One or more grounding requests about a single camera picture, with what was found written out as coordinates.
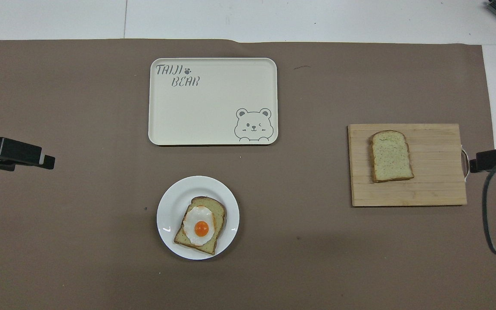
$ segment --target black cable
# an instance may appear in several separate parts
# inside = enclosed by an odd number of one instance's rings
[[[482,218],[484,220],[484,232],[486,234],[487,245],[489,246],[491,252],[496,254],[496,249],[491,241],[491,236],[489,232],[489,224],[487,223],[487,189],[489,188],[489,184],[491,179],[496,174],[496,165],[491,169],[489,174],[486,177],[486,181],[484,182],[484,192],[482,193]]]

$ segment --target cutting board handle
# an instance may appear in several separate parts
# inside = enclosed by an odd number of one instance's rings
[[[461,157],[463,155],[463,159],[464,159],[465,167],[462,167],[462,172],[464,173],[464,182],[466,182],[466,178],[470,174],[470,159],[468,157],[468,153],[466,153],[462,145],[460,145],[460,149],[461,149]]]

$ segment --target egg white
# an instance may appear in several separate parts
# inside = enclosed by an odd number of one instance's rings
[[[208,233],[205,236],[199,237],[195,233],[195,225],[201,220],[208,224]],[[187,212],[185,220],[183,220],[183,230],[193,245],[204,245],[212,239],[215,232],[213,213],[205,206],[197,206],[192,208],[189,212]]]

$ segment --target white table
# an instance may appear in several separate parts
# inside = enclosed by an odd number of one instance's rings
[[[496,147],[496,16],[484,0],[0,0],[0,40],[123,37],[480,44]]]

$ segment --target bread crust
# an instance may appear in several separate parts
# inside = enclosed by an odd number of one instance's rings
[[[407,154],[409,156],[409,169],[411,169],[411,174],[413,175],[412,177],[410,177],[410,178],[401,177],[401,178],[393,178],[393,179],[388,179],[388,180],[378,180],[376,178],[376,172],[374,170],[374,151],[372,149],[372,145],[374,144],[374,136],[376,136],[380,133],[384,133],[384,132],[397,132],[403,136],[403,141],[405,141],[405,147],[407,148]],[[370,145],[369,145],[370,165],[372,167],[371,177],[372,177],[373,183],[384,183],[384,182],[389,182],[389,181],[406,181],[406,180],[410,180],[410,179],[415,178],[415,173],[413,172],[413,166],[411,165],[411,152],[409,150],[409,145],[407,143],[407,137],[405,136],[405,134],[403,134],[403,132],[400,132],[397,130],[382,130],[382,131],[376,132],[374,135],[370,136],[369,141],[370,141]]]
[[[222,221],[223,221],[223,224],[222,224],[222,227],[220,228],[220,230],[217,232],[217,235],[215,236],[215,242],[214,242],[214,245],[213,245],[212,251],[205,251],[204,249],[202,249],[202,245],[201,245],[201,246],[198,246],[198,245],[193,245],[191,242],[186,243],[186,242],[181,242],[181,241],[179,240],[179,235],[180,235],[181,233],[183,233],[183,234],[185,233],[185,231],[184,231],[184,229],[183,229],[183,228],[184,228],[184,226],[185,226],[185,225],[183,224],[183,221],[184,221],[184,220],[185,220],[185,218],[187,217],[187,213],[188,213],[190,210],[192,210],[191,206],[193,206],[193,204],[195,203],[195,200],[196,200],[196,199],[211,199],[211,200],[213,200],[214,202],[217,202],[217,203],[221,206],[221,208],[223,208],[223,215],[221,216]],[[225,206],[224,206],[221,202],[219,202],[219,201],[215,200],[214,198],[210,198],[210,197],[206,197],[206,196],[197,196],[197,197],[194,197],[193,199],[191,199],[191,204],[189,204],[189,206],[187,206],[187,210],[185,210],[185,214],[183,215],[183,219],[181,220],[181,227],[179,228],[179,230],[178,230],[178,231],[177,231],[177,233],[175,234],[175,237],[174,237],[174,243],[177,243],[177,244],[179,244],[179,245],[184,245],[184,246],[189,247],[189,248],[197,249],[198,251],[202,251],[202,252],[204,252],[204,253],[208,253],[208,254],[210,254],[210,255],[215,255],[215,247],[217,246],[217,239],[219,239],[219,236],[221,235],[221,232],[223,231],[223,227],[224,227],[224,226],[225,226],[225,224],[226,224],[226,216],[227,216],[227,209],[225,208]]]

